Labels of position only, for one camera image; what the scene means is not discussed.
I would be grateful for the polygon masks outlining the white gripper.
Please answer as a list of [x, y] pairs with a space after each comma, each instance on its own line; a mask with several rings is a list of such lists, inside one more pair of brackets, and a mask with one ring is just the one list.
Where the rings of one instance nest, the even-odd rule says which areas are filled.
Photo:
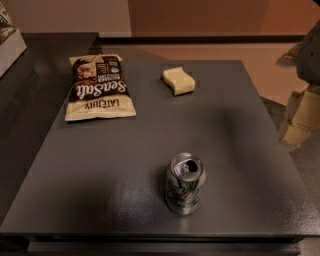
[[[298, 42], [276, 61], [280, 66], [295, 66], [302, 43]], [[288, 99], [279, 141], [300, 147], [320, 127], [320, 86], [310, 85], [303, 92], [293, 91]]]

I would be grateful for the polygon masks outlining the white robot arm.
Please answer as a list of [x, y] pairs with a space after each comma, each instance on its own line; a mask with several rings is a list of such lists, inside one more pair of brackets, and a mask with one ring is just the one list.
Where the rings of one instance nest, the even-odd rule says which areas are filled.
[[279, 141], [297, 148], [320, 126], [320, 21], [285, 58], [295, 60], [298, 78], [308, 83], [291, 93], [279, 128]]

